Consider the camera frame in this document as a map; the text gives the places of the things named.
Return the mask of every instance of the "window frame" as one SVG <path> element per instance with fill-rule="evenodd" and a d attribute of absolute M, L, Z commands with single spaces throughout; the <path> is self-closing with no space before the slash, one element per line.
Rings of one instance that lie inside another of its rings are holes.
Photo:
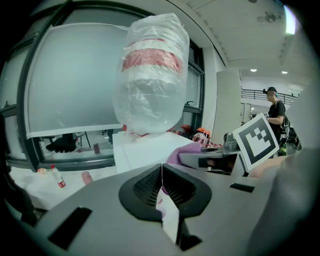
<path fill-rule="evenodd" d="M 135 6 L 127 5 L 119 2 L 104 1 L 104 0 L 84 0 L 84 1 L 71 1 L 68 0 L 65 3 L 57 4 L 41 10 L 40 12 L 35 13 L 30 17 L 30 20 L 25 28 L 24 35 L 30 28 L 30 26 L 37 20 L 50 16 L 47 22 L 43 27 L 34 34 L 27 36 L 22 39 L 16 45 L 14 45 L 7 53 L 14 53 L 17 49 L 25 47 L 28 44 L 31 44 L 28 54 L 24 60 L 22 70 L 20 73 L 19 83 L 18 83 L 18 93 L 17 93 L 17 104 L 14 106 L 14 111 L 17 115 L 18 123 L 18 132 L 21 138 L 21 146 L 26 155 L 26 167 L 36 172 L 38 168 L 48 168 L 50 164 L 56 164 L 58 168 L 62 171 L 79 171 L 79 170 L 89 170 L 102 168 L 107 166 L 114 165 L 114 158 L 110 156 L 104 156 L 102 159 L 66 159 L 66 160 L 45 160 L 42 153 L 42 149 L 37 138 L 27 138 L 26 136 L 26 124 L 25 124 L 25 91 L 26 91 L 26 82 L 29 70 L 31 68 L 32 59 L 35 55 L 35 52 L 46 34 L 50 26 L 59 26 L 61 25 L 66 18 L 74 11 L 79 9 L 102 9 L 110 10 L 114 12 L 121 12 L 125 14 L 130 14 L 137 16 L 139 18 L 145 18 L 147 16 L 154 15 L 151 12 L 140 9 Z M 199 90 L 199 107 L 192 107 L 190 105 L 184 105 L 183 111 L 190 112 L 192 116 L 192 130 L 195 131 L 200 127 L 203 116 L 203 106 L 204 106 L 204 92 L 205 92 L 205 73 L 204 73 L 204 59 L 203 51 L 199 48 L 192 40 L 190 40 L 190 47 L 193 49 L 194 61 L 189 59 L 188 65 L 193 69 L 197 70 L 200 75 L 200 90 Z M 5 63 L 6 58 L 2 58 L 0 62 L 0 70 L 3 69 L 3 64 Z M 0 109 L 0 112 L 9 112 L 9 110 Z M 12 166 L 21 166 L 21 161 L 8 159 L 9 165 Z"/>

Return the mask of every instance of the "red label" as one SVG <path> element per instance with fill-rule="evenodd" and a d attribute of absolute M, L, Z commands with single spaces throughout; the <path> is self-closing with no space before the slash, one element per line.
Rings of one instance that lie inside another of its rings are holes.
<path fill-rule="evenodd" d="M 63 181 L 59 182 L 58 185 L 59 185 L 60 188 L 63 188 L 64 186 L 66 186 L 66 183 L 63 180 Z"/>
<path fill-rule="evenodd" d="M 129 53 L 125 56 L 122 64 L 122 72 L 142 65 L 156 65 L 173 69 L 178 73 L 182 72 L 182 61 L 179 58 L 171 52 L 154 48 L 135 50 Z"/>

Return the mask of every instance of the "person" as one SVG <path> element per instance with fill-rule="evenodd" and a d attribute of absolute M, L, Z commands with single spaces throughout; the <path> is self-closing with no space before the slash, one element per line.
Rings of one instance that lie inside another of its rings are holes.
<path fill-rule="evenodd" d="M 271 126 L 276 141 L 278 144 L 280 144 L 280 126 L 283 124 L 285 119 L 286 107 L 285 104 L 279 99 L 276 88 L 269 87 L 266 92 L 266 97 L 268 101 L 272 103 L 268 112 L 269 117 L 267 117 L 267 121 Z"/>

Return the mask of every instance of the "plastic bottle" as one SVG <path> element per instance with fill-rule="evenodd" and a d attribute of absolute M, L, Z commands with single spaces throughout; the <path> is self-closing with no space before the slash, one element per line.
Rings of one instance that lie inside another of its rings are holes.
<path fill-rule="evenodd" d="M 75 139 L 76 149 L 80 153 L 82 152 L 81 144 L 78 138 Z"/>
<path fill-rule="evenodd" d="M 52 171 L 52 174 L 55 178 L 56 183 L 58 183 L 60 188 L 65 187 L 66 183 L 65 183 L 64 179 L 62 178 L 60 171 L 58 171 L 58 169 L 56 168 L 56 166 L 54 164 L 52 164 L 50 167 L 51 167 L 51 171 Z"/>
<path fill-rule="evenodd" d="M 162 133 L 181 118 L 187 90 L 189 36 L 173 13 L 134 22 L 127 35 L 113 97 L 128 131 Z"/>

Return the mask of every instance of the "black slot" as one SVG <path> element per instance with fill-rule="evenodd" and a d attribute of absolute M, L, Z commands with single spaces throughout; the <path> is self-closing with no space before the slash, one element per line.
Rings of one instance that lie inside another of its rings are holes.
<path fill-rule="evenodd" d="M 78 207 L 69 215 L 69 217 L 49 236 L 49 241 L 66 250 L 92 210 L 84 207 Z"/>
<path fill-rule="evenodd" d="M 238 183 L 232 183 L 229 187 L 236 189 L 236 190 L 249 192 L 249 193 L 252 193 L 255 189 L 254 186 L 242 185 L 242 184 L 238 184 Z"/>

